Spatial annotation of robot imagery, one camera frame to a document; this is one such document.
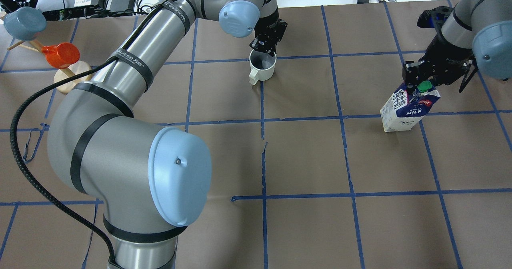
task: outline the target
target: orange cup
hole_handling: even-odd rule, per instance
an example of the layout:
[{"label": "orange cup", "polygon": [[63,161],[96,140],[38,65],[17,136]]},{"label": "orange cup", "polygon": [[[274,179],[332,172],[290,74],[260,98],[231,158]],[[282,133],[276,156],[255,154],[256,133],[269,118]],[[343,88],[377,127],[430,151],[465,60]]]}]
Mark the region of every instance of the orange cup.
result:
[{"label": "orange cup", "polygon": [[46,56],[46,61],[55,68],[64,69],[78,62],[80,52],[75,45],[64,42],[59,45],[43,46],[41,52]]}]

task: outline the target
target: bottle cap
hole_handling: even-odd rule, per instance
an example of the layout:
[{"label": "bottle cap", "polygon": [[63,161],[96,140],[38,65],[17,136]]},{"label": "bottle cap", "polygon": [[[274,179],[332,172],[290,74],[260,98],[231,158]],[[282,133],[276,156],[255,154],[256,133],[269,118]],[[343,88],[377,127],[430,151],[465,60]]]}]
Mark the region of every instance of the bottle cap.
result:
[{"label": "bottle cap", "polygon": [[430,88],[432,88],[432,83],[430,83],[430,81],[428,81],[428,80],[425,80],[418,85],[418,90],[421,93],[428,91],[428,89],[430,89]]}]

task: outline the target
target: milk carton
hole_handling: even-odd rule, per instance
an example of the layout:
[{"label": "milk carton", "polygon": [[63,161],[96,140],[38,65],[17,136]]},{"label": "milk carton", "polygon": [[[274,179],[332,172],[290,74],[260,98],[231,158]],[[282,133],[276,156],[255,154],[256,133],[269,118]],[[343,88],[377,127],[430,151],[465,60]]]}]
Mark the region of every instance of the milk carton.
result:
[{"label": "milk carton", "polygon": [[440,97],[430,81],[424,81],[418,85],[412,95],[407,94],[406,85],[402,83],[380,109],[384,131],[411,130],[421,118],[428,114],[432,105]]}]

